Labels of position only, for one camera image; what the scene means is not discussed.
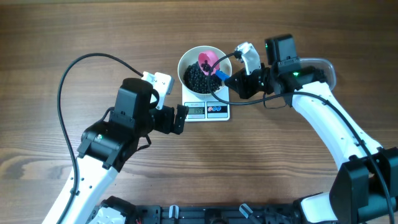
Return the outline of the pink scoop with blue handle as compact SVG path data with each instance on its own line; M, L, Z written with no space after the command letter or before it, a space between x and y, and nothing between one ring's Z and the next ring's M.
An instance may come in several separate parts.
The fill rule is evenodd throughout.
M217 54L212 50L206 50L204 52L199 53L198 55L198 64L200 66L200 70L206 76L215 75L221 81L225 81L229 76L220 70L220 66L217 65L212 72L210 72L210 68L219 60Z

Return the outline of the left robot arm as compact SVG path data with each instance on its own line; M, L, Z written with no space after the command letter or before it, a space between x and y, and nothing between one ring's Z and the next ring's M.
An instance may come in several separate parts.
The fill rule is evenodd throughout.
M99 120L85 129L72 171L44 223L85 223L104 191L125 162L141 150L140 138L153 130L181 134L188 107L156 108L153 86L138 78L126 78L120 86L108 121Z

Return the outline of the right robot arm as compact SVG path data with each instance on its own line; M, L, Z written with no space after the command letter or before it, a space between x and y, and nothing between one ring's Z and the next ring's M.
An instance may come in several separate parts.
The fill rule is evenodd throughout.
M252 44L233 56L244 68L226 79L242 105L282 98L312 126L338 169L329 192L296 200L292 223L364 223L397 211L397 149L384 148L363 131L333 96L335 69L323 58L301 58L290 34L266 39L267 63Z

